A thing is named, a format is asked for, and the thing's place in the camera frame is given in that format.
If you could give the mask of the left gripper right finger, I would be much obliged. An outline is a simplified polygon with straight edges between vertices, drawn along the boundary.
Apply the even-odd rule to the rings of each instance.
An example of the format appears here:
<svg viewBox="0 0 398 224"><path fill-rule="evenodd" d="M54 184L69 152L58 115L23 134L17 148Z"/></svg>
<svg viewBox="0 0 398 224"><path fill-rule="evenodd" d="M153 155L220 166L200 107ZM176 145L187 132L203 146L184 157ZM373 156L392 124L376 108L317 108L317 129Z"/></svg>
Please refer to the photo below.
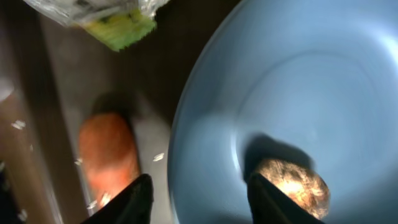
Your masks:
<svg viewBox="0 0 398 224"><path fill-rule="evenodd" d="M247 195L254 223L321 223L259 173L247 177Z"/></svg>

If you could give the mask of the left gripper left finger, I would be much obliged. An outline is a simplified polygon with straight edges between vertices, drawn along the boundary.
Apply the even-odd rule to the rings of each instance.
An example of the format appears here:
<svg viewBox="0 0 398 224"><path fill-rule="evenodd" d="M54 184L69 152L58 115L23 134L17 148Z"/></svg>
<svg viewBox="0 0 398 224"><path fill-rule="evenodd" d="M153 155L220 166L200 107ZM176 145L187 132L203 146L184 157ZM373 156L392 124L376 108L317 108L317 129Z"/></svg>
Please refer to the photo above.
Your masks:
<svg viewBox="0 0 398 224"><path fill-rule="evenodd" d="M149 224L153 202L152 178L142 174L81 224Z"/></svg>

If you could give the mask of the dark blue plate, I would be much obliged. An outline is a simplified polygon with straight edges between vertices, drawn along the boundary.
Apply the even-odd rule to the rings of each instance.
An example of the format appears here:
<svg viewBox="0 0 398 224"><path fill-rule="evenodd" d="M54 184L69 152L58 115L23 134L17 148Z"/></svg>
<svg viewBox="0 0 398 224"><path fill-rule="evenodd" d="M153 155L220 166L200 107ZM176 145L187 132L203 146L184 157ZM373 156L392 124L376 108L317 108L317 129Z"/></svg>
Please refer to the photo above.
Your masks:
<svg viewBox="0 0 398 224"><path fill-rule="evenodd" d="M251 223L265 157L330 189L325 223L397 222L397 0L249 0L222 22L170 138L175 223Z"/></svg>

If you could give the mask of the brown food scrap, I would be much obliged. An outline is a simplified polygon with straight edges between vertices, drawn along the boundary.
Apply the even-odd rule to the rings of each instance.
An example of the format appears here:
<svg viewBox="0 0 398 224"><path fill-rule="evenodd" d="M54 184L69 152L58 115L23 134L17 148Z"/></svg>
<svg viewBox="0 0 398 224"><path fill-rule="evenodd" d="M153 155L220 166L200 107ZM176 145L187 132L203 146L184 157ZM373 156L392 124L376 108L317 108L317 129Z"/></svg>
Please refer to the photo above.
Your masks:
<svg viewBox="0 0 398 224"><path fill-rule="evenodd" d="M330 190L311 169L280 159L264 159L256 172L316 219L328 215Z"/></svg>

